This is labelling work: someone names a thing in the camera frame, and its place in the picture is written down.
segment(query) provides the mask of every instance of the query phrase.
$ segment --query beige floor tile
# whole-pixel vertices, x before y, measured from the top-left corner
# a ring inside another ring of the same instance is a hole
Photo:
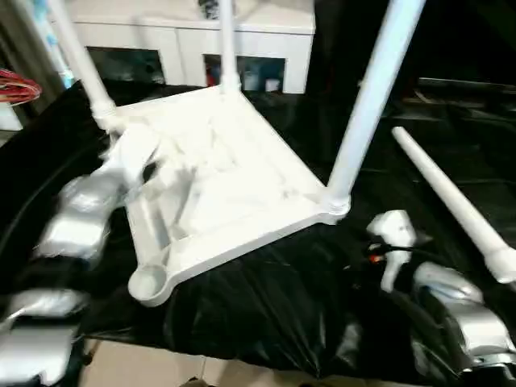
[[[102,342],[86,367],[81,387],[175,387],[202,376],[204,356]]]
[[[365,387],[361,379],[329,377],[316,381],[303,372],[277,371],[238,360],[207,357],[203,379],[217,387],[298,387],[303,383],[316,387]]]

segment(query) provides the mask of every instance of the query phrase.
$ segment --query black plastic sheet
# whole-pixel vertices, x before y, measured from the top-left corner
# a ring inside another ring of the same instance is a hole
[[[120,104],[185,88],[109,83]],[[250,94],[250,100],[326,182],[348,111],[308,97]],[[100,265],[89,276],[85,335],[176,352],[238,358],[322,377],[336,373],[419,383],[410,322],[364,271],[364,230],[374,215],[407,210],[432,238],[423,248],[477,283],[515,327],[514,295],[497,285],[481,255],[390,135],[403,125],[479,210],[516,246],[516,130],[509,119],[469,110],[390,106],[337,226],[315,225],[180,284],[169,302],[145,308],[127,281],[136,259],[123,210]],[[63,184],[99,164],[106,139],[82,89],[67,91],[29,128],[0,148],[0,293],[7,299],[32,254]]]

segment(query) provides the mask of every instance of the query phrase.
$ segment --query red wire bundle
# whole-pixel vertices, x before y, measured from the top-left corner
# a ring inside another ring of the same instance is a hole
[[[34,81],[0,69],[0,102],[10,102],[16,106],[37,99],[41,91],[41,86]]]

